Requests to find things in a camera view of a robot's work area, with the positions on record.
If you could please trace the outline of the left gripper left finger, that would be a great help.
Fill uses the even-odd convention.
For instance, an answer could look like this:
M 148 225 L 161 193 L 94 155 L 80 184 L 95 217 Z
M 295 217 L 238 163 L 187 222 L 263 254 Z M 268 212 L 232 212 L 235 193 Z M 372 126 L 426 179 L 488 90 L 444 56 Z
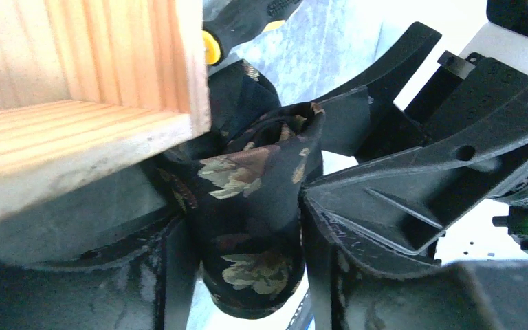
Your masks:
M 184 329 L 196 270 L 179 217 L 76 260 L 0 262 L 0 329 Z

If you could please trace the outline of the black gold patterned tie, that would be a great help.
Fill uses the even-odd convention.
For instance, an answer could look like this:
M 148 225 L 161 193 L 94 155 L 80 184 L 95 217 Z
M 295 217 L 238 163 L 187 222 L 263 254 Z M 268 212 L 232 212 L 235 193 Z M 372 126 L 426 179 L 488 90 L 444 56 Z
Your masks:
M 293 295 L 305 260 L 302 185 L 320 176 L 325 112 L 280 103 L 245 60 L 208 79 L 209 132 L 156 156 L 179 204 L 215 305 L 235 318 L 264 318 Z

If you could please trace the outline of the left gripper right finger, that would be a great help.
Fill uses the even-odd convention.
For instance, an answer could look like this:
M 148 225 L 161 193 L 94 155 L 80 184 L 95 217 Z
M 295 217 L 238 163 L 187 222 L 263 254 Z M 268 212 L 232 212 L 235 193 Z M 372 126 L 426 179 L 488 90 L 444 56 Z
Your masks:
M 302 197 L 318 329 L 528 329 L 528 261 L 439 267 L 360 234 Z

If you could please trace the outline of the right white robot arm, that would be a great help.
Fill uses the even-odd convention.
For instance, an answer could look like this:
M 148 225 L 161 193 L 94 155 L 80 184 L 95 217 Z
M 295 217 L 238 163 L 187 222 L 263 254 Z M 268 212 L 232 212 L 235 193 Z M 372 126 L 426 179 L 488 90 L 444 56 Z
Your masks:
M 470 62 L 445 53 L 454 84 L 429 80 L 398 129 L 345 146 L 360 164 L 302 192 L 308 259 L 337 249 L 416 256 L 485 199 L 528 178 L 528 37 L 493 23 L 467 44 Z

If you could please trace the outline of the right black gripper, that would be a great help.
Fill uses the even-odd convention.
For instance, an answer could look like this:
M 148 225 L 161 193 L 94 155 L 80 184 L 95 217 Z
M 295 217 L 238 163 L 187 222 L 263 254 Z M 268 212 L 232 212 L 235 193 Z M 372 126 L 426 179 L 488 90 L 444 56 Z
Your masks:
M 362 73 L 314 100 L 321 149 L 355 155 L 441 39 L 414 22 Z M 528 208 L 528 75 L 474 55 L 459 78 L 440 66 L 406 109 L 423 147 L 328 175 L 304 206 L 388 248 L 417 255 L 482 200 Z

